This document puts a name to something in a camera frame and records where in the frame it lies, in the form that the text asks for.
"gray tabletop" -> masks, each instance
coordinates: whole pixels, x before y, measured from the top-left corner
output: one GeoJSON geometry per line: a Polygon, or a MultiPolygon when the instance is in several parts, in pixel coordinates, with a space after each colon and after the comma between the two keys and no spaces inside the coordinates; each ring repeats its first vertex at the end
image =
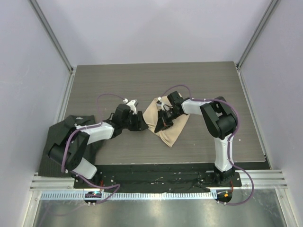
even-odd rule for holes
{"type": "MultiPolygon", "coordinates": [[[[137,108],[144,112],[155,97],[177,84],[189,86],[195,98],[225,97],[236,107],[242,122],[234,138],[234,161],[265,160],[233,62],[78,66],[65,117],[71,114],[95,115],[99,121],[96,98],[102,93],[138,99],[137,108]]],[[[185,88],[174,90],[188,97],[185,88]]],[[[121,100],[116,97],[101,98],[99,105],[103,119],[108,118],[119,103],[121,100]]],[[[214,159],[214,140],[203,118],[191,115],[172,148],[149,130],[124,130],[118,137],[105,142],[97,154],[96,164],[208,163],[214,159]]]]}

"shiny floor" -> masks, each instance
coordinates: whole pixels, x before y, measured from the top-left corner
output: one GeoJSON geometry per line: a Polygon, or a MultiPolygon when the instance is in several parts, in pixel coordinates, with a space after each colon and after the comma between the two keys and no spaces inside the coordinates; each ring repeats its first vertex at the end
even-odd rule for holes
{"type": "MultiPolygon", "coordinates": [[[[235,190],[232,202],[248,197],[250,190],[235,190]]],[[[83,206],[82,201],[40,201],[34,227],[286,227],[271,189],[255,190],[253,198],[240,206],[224,206],[214,200],[108,201],[83,206]]]]}
{"type": "MultiPolygon", "coordinates": [[[[236,107],[241,117],[241,127],[233,145],[234,161],[265,161],[233,62],[78,66],[65,116],[95,115],[99,121],[96,98],[102,93],[138,99],[138,110],[144,112],[155,97],[177,84],[189,86],[195,98],[225,97],[236,107]]],[[[176,90],[188,97],[186,89],[180,87],[176,90]]],[[[108,118],[119,103],[121,101],[116,97],[101,98],[99,105],[103,119],[108,118]]],[[[118,137],[105,142],[97,153],[96,165],[211,163],[214,159],[214,140],[208,133],[204,120],[201,116],[191,115],[172,148],[149,130],[124,130],[118,137]]]]}

